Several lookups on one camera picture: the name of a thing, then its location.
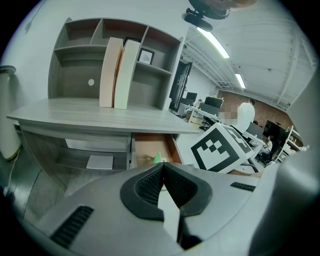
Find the framed picture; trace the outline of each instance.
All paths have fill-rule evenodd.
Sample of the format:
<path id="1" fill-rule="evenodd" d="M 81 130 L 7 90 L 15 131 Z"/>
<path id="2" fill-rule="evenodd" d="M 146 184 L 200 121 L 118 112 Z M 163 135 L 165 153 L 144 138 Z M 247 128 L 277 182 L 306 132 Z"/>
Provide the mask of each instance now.
<path id="1" fill-rule="evenodd" d="M 136 38 L 133 38 L 133 37 L 126 37 L 126 38 L 124 39 L 124 41 L 123 41 L 123 47 L 125 47 L 126 42 L 127 42 L 128 40 L 131 40 L 131 41 L 135 41 L 135 42 L 141 43 L 141 40 L 140 40 L 140 39 L 136 39 Z"/>
<path id="2" fill-rule="evenodd" d="M 141 48 L 138 61 L 151 65 L 152 61 L 154 60 L 154 56 L 155 56 L 154 51 Z"/>

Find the vent grille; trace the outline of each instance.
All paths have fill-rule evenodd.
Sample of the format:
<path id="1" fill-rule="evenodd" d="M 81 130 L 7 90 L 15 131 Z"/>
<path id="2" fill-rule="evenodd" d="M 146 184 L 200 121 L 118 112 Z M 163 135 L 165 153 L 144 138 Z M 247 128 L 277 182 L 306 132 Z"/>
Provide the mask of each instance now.
<path id="1" fill-rule="evenodd" d="M 64 248 L 68 248 L 89 219 L 94 209 L 79 206 L 71 216 L 54 232 L 51 239 Z"/>

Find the ceiling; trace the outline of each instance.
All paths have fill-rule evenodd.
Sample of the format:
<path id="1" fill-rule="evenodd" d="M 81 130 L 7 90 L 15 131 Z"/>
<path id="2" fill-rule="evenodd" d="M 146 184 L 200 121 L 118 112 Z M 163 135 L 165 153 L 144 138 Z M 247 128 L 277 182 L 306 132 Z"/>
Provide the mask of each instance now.
<path id="1" fill-rule="evenodd" d="M 195 27 L 189 28 L 182 56 L 220 90 L 286 110 L 318 65 L 307 37 L 278 1 L 258 0 L 225 20 L 205 20 L 230 58 L 224 59 Z M 246 89 L 235 73 L 241 74 Z"/>

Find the ceiling light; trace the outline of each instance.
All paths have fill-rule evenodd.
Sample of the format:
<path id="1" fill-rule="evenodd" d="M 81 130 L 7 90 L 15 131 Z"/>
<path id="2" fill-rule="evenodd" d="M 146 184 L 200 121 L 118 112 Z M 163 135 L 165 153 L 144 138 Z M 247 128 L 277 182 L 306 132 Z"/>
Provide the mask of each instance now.
<path id="1" fill-rule="evenodd" d="M 245 86 L 245 83 L 244 83 L 244 81 L 243 81 L 243 79 L 242 79 L 242 76 L 241 76 L 240 74 L 235 74 L 235 76 L 236 76 L 236 78 L 238 79 L 240 86 L 241 86 L 242 88 L 246 89 L 246 86 Z"/>
<path id="2" fill-rule="evenodd" d="M 230 58 L 225 48 L 221 45 L 221 43 L 219 43 L 219 41 L 215 38 L 213 34 L 211 34 L 210 32 L 204 31 L 200 27 L 197 27 L 196 29 L 214 45 L 214 47 L 219 51 L 222 57 L 224 57 L 225 59 Z"/>

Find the open drawer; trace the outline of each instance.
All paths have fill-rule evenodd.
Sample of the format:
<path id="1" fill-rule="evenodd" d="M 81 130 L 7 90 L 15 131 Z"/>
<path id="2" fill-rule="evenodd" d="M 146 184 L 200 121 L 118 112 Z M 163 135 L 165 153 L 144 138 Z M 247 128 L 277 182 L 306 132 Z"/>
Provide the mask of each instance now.
<path id="1" fill-rule="evenodd" d="M 182 163 L 176 142 L 171 134 L 132 134 L 130 168 L 152 165 L 159 152 L 161 158 L 166 158 L 169 163 Z"/>

